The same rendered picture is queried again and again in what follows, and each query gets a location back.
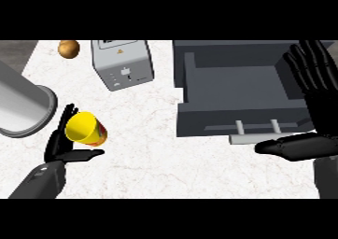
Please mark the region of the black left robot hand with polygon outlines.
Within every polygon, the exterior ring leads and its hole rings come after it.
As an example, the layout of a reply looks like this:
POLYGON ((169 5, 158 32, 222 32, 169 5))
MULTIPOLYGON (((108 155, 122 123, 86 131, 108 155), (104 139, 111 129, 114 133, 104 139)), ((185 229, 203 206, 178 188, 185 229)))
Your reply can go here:
POLYGON ((67 123, 79 112, 74 104, 67 105, 58 128, 49 139, 45 152, 45 162, 88 162, 94 157, 105 153, 104 149, 74 149, 74 141, 65 134, 67 123))

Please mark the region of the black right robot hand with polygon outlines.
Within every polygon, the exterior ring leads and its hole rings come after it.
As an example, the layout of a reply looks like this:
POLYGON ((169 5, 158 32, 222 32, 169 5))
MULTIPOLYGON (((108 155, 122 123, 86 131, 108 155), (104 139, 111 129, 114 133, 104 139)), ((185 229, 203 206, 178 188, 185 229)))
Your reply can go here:
POLYGON ((297 162, 338 155, 338 67, 319 40, 301 40, 284 57, 306 97, 316 132, 263 141, 256 152, 297 162))

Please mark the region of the yellow cup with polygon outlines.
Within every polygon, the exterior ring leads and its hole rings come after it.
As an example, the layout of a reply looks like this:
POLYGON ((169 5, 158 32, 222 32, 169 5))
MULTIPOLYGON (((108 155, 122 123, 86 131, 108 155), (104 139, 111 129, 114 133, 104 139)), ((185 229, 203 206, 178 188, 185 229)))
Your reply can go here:
POLYGON ((65 134, 71 141, 99 147, 108 138, 108 131, 92 112, 79 112, 70 119, 65 134))

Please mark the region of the dark grey open drawer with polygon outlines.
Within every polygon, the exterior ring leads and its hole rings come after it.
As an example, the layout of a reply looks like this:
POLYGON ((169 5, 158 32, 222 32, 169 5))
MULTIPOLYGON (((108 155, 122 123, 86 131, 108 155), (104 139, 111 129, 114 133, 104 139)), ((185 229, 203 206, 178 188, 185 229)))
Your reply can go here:
POLYGON ((231 135, 244 124, 250 134, 313 130, 306 100, 287 95, 273 66, 200 67, 185 54, 185 102, 179 104, 178 136, 231 135))

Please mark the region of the large pale grey cylinder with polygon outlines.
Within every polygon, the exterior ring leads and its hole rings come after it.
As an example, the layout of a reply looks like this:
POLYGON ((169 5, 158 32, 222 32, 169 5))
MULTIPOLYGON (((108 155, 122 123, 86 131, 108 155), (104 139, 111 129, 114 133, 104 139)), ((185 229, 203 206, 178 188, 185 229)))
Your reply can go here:
POLYGON ((0 61, 0 134, 11 138, 36 134, 54 119, 57 108, 54 90, 35 85, 0 61))

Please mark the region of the dark grey cabinet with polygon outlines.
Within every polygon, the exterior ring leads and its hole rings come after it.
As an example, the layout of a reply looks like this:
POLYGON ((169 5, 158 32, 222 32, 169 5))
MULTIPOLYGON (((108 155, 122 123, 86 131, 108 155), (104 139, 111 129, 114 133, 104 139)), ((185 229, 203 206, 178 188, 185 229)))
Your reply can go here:
POLYGON ((175 40, 176 87, 185 83, 183 58, 194 53, 198 67, 275 66, 299 40, 175 40))

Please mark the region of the grey toaster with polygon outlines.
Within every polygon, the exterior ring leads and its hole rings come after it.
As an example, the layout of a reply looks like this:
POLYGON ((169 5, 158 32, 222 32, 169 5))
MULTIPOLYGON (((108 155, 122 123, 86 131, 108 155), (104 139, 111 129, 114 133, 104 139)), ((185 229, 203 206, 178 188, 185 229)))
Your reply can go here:
POLYGON ((94 40, 92 50, 95 71, 111 91, 155 79, 147 40, 94 40))

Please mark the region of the brown potato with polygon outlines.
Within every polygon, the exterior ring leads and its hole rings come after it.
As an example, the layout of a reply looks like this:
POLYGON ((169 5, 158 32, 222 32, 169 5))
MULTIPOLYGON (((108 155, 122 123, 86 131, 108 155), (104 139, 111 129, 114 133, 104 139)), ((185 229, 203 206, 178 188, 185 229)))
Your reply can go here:
POLYGON ((58 46, 58 52, 67 59, 73 59, 80 52, 80 44, 76 40, 63 40, 58 46))

